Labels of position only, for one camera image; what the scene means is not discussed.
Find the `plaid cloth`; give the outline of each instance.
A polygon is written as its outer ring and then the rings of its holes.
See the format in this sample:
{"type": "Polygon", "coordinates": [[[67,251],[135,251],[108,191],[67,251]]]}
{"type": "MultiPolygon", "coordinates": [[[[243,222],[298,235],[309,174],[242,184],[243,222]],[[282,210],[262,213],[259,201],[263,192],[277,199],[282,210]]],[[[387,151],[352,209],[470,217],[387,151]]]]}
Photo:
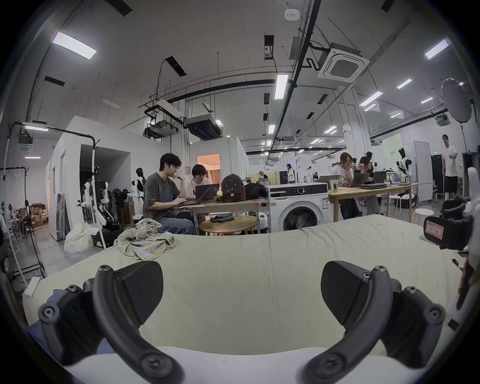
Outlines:
{"type": "Polygon", "coordinates": [[[153,219],[140,220],[135,228],[128,228],[118,236],[120,251],[127,256],[135,256],[137,260],[153,260],[167,249],[177,245],[170,232],[158,233],[162,228],[153,219]]]}

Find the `doorway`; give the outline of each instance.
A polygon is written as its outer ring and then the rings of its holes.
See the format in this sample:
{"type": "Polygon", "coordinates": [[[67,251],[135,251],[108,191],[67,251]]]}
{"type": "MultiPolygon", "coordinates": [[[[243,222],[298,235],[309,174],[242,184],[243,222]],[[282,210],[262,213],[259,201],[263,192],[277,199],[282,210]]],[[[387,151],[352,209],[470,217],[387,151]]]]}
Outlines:
{"type": "Polygon", "coordinates": [[[207,170],[207,179],[212,184],[222,184],[222,172],[220,167],[220,153],[197,156],[197,164],[202,164],[207,170]]]}

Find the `washing machine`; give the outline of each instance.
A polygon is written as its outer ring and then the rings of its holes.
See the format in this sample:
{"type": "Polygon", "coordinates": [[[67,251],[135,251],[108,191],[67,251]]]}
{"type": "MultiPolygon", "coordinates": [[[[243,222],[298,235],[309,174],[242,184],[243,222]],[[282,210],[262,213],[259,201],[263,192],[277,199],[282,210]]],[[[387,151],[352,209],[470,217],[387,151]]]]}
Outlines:
{"type": "Polygon", "coordinates": [[[326,183],[269,185],[267,189],[271,232],[331,222],[326,183]]]}

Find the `white mattress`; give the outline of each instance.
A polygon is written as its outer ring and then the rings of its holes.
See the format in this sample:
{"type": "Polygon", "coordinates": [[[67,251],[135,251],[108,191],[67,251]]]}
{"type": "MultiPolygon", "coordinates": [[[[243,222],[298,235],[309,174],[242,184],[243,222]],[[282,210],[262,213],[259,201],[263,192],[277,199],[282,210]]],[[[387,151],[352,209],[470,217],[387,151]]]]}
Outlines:
{"type": "MultiPolygon", "coordinates": [[[[157,259],[164,295],[140,332],[154,346],[222,354],[329,347],[344,332],[320,292],[330,260],[385,265],[402,287],[414,285],[446,307],[461,274],[451,261],[456,253],[419,240],[421,233],[418,225],[374,215],[272,234],[177,235],[177,247],[157,259]]],[[[32,298],[24,295],[29,324],[54,288],[81,287],[101,264],[132,263],[114,247],[40,281],[32,298]]]]}

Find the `black pipe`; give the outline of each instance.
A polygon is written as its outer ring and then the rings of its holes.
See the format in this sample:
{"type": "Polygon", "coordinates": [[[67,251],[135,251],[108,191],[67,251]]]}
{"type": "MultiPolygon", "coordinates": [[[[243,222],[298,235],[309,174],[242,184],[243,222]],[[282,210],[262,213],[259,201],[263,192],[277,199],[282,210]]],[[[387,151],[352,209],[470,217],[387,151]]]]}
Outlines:
{"type": "Polygon", "coordinates": [[[320,3],[321,2],[322,2],[322,0],[314,0],[313,6],[312,6],[312,13],[310,14],[310,21],[309,21],[308,27],[307,27],[307,33],[305,35],[305,41],[303,42],[301,52],[300,52],[300,55],[299,55],[299,59],[297,61],[297,69],[295,71],[295,76],[293,77],[293,80],[290,83],[290,88],[288,89],[287,98],[286,98],[285,103],[283,105],[282,114],[280,115],[280,120],[278,121],[278,125],[276,127],[276,132],[275,132],[275,136],[273,137],[273,140],[272,140],[272,146],[270,147],[270,151],[272,150],[272,148],[275,144],[276,137],[278,136],[278,133],[280,132],[280,129],[282,128],[283,119],[285,118],[285,115],[286,115],[287,109],[288,109],[288,105],[290,104],[290,100],[292,99],[293,90],[297,86],[297,80],[300,76],[303,61],[305,60],[305,56],[307,55],[307,50],[308,50],[308,47],[309,47],[309,44],[310,44],[310,38],[312,37],[313,27],[315,26],[315,21],[317,20],[318,11],[320,9],[320,3]]]}
{"type": "Polygon", "coordinates": [[[221,91],[222,89],[237,88],[237,87],[243,87],[243,86],[249,86],[249,85],[275,84],[275,81],[276,81],[275,79],[245,80],[245,81],[239,81],[237,83],[228,83],[228,84],[223,84],[223,85],[216,85],[214,87],[203,88],[203,89],[200,89],[198,91],[193,91],[193,92],[181,95],[181,96],[173,97],[173,98],[171,98],[167,101],[170,104],[172,104],[175,101],[187,99],[187,98],[193,97],[193,96],[203,95],[205,93],[221,91]]]}

